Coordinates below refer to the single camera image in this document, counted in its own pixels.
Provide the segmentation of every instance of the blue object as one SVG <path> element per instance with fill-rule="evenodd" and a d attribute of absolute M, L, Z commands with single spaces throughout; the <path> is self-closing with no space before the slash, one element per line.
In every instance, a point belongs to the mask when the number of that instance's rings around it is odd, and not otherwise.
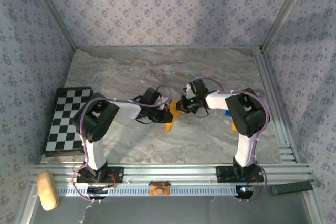
<path fill-rule="evenodd" d="M 225 115 L 226 115 L 226 116 L 231 116 L 230 111 L 226 110 L 226 111 L 225 111 Z"/>

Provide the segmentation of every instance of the floral wallpaper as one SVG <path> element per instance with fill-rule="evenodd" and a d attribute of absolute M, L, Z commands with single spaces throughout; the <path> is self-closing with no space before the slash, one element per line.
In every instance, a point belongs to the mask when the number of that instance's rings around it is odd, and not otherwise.
<path fill-rule="evenodd" d="M 72 53 L 40 0 L 0 5 L 0 223 L 13 223 Z"/>
<path fill-rule="evenodd" d="M 78 47 L 260 45 L 283 0 L 53 0 Z"/>
<path fill-rule="evenodd" d="M 301 155 L 336 223 L 336 0 L 297 0 L 267 56 Z"/>

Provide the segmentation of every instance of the yellow object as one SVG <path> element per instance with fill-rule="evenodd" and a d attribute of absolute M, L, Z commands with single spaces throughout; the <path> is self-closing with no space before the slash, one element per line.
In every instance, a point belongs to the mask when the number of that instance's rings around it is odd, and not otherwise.
<path fill-rule="evenodd" d="M 178 99 L 173 99 L 171 101 L 171 103 L 170 103 L 169 111 L 173 115 L 173 121 L 171 123 L 167 123 L 166 133 L 169 131 L 169 129 L 172 127 L 173 123 L 175 122 L 176 118 L 181 113 L 180 111 L 176 110 L 176 104 L 177 104 L 177 102 L 178 102 Z"/>
<path fill-rule="evenodd" d="M 37 176 L 37 190 L 44 210 L 50 211 L 57 207 L 59 196 L 51 172 L 46 170 Z"/>
<path fill-rule="evenodd" d="M 151 186 L 151 191 L 149 192 L 150 195 L 169 195 L 169 182 L 163 181 L 156 181 L 150 182 L 149 185 Z"/>
<path fill-rule="evenodd" d="M 236 126 L 235 126 L 234 123 L 233 123 L 232 126 L 231 126 L 231 130 L 233 130 L 233 131 L 237 131 Z"/>

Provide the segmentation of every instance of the marble surface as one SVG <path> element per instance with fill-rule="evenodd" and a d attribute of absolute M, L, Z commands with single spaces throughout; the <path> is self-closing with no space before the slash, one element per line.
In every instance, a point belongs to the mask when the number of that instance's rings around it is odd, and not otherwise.
<path fill-rule="evenodd" d="M 148 87 L 163 83 L 179 99 L 190 81 L 205 76 L 219 81 L 225 90 L 251 87 L 265 100 L 260 75 L 248 50 L 173 47 L 77 49 L 66 87 L 91 86 L 111 98 L 142 95 Z M 206 81 L 210 90 L 218 89 Z M 168 92 L 160 90 L 163 95 Z M 114 120 L 104 141 L 110 163 L 231 163 L 238 135 L 231 118 L 210 110 L 206 118 L 181 114 L 171 130 L 165 124 L 142 125 L 136 120 Z M 261 163 L 279 163 L 279 151 L 270 123 L 260 137 L 257 157 Z M 43 162 L 82 162 L 83 156 L 43 158 Z"/>

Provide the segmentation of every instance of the checkerboard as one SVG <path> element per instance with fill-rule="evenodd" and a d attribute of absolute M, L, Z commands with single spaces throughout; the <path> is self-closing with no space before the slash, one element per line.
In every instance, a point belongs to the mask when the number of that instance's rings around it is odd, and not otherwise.
<path fill-rule="evenodd" d="M 92 96 L 90 87 L 57 89 L 44 144 L 46 156 L 82 154 L 82 142 L 71 119 Z"/>

